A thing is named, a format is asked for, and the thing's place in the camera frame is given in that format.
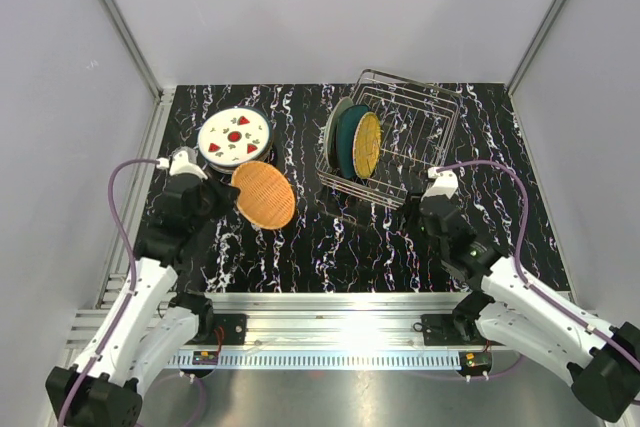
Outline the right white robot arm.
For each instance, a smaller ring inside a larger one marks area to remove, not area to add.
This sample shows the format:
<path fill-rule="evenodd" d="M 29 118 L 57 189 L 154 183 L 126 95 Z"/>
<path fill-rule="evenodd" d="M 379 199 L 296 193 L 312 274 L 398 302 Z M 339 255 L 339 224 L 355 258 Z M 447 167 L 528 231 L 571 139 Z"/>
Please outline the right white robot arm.
<path fill-rule="evenodd" d="M 639 400 L 639 329 L 577 306 L 480 237 L 445 195 L 410 194 L 402 226 L 418 255 L 470 292 L 453 310 L 465 344 L 508 347 L 555 374 L 593 415 L 615 423 Z"/>

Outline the teal square plate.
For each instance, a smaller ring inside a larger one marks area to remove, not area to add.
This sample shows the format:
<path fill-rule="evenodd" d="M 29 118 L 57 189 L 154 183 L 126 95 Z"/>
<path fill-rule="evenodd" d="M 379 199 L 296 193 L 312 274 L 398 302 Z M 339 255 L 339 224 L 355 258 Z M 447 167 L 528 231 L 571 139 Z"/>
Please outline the teal square plate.
<path fill-rule="evenodd" d="M 339 117 L 335 136 L 335 149 L 341 177 L 352 180 L 356 177 L 353 164 L 353 144 L 356 129 L 362 117 L 369 112 L 365 104 L 353 105 Z"/>

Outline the yellow woven pattern plate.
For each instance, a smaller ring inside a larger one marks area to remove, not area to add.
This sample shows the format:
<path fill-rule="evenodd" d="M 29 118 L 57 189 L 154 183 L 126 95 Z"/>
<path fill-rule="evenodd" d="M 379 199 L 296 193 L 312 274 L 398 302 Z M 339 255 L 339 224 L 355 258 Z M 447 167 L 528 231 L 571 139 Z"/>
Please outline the yellow woven pattern plate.
<path fill-rule="evenodd" d="M 381 127 L 376 114 L 367 112 L 359 121 L 353 141 L 353 166 L 356 176 L 368 179 L 379 161 Z"/>

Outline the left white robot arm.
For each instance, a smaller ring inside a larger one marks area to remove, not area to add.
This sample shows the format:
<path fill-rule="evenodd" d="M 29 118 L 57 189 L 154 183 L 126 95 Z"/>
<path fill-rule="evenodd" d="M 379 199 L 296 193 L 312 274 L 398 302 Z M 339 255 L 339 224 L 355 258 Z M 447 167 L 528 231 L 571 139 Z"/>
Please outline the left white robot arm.
<path fill-rule="evenodd" d="M 58 425 L 136 425 L 149 385 L 179 348 L 223 339 L 202 294 L 176 294 L 159 325 L 149 323 L 179 277 L 176 265 L 208 222 L 232 211 L 239 194 L 207 176 L 170 176 L 103 324 L 70 367 L 55 367 L 46 379 Z"/>

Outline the orange woven basket plate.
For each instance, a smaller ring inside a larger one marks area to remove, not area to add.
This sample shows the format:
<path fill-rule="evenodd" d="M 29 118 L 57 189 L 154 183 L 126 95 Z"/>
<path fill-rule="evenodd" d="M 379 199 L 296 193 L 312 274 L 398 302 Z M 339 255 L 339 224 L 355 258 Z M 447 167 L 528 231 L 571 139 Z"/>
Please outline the orange woven basket plate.
<path fill-rule="evenodd" d="M 284 174 L 271 164 L 249 161 L 240 165 L 232 174 L 231 185 L 240 189 L 237 209 L 253 225 L 278 230 L 293 219 L 293 189 Z"/>

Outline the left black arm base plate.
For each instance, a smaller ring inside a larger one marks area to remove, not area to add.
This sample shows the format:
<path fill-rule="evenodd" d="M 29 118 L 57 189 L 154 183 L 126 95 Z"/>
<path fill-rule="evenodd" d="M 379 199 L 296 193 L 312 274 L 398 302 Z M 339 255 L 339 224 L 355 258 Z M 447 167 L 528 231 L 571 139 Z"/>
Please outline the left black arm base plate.
<path fill-rule="evenodd" d="M 211 345 L 218 341 L 223 346 L 243 346 L 247 334 L 248 316 L 242 313 L 216 313 L 213 331 L 208 339 Z"/>

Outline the mint green flower plate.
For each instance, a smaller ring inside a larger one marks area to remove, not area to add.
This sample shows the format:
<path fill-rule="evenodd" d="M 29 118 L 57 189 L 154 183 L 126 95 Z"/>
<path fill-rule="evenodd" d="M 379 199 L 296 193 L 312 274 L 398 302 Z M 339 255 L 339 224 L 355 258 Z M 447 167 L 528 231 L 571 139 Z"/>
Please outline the mint green flower plate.
<path fill-rule="evenodd" d="M 344 111 L 354 105 L 350 97 L 343 97 L 331 111 L 324 129 L 324 157 L 330 168 L 337 168 L 335 136 L 337 124 Z"/>

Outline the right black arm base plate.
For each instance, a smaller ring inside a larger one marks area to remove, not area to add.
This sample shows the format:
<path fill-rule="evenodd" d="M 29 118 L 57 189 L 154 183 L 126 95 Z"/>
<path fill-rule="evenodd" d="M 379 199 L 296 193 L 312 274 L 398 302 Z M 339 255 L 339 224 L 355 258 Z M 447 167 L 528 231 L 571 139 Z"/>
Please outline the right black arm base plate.
<path fill-rule="evenodd" d="M 420 317 L 425 346 L 454 346 L 464 343 L 452 314 L 423 314 Z"/>

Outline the white watermelon pattern plate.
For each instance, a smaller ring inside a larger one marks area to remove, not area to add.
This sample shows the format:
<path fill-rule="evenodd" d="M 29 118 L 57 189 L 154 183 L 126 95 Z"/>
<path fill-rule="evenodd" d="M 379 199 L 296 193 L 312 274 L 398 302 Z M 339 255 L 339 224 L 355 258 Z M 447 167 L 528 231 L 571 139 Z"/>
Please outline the white watermelon pattern plate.
<path fill-rule="evenodd" d="M 198 133 L 198 150 L 214 168 L 233 171 L 263 158 L 271 148 L 272 127 L 261 111 L 249 107 L 220 110 Z"/>

